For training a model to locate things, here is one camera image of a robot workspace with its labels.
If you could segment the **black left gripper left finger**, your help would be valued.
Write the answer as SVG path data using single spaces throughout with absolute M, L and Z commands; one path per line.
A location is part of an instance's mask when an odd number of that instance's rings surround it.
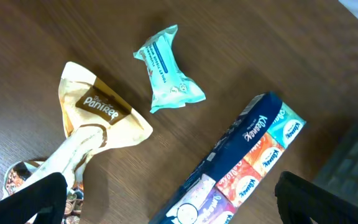
M 0 223 L 62 222 L 67 200 L 67 182 L 55 172 L 0 201 Z

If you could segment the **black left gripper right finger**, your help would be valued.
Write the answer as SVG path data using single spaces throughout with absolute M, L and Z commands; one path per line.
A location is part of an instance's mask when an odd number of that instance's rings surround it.
M 278 212 L 284 224 L 358 224 L 358 207 L 284 171 L 275 186 Z

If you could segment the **grey plastic basket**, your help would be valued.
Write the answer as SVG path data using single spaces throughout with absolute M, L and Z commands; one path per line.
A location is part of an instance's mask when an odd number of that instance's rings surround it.
M 358 123 L 346 133 L 313 183 L 358 206 Z

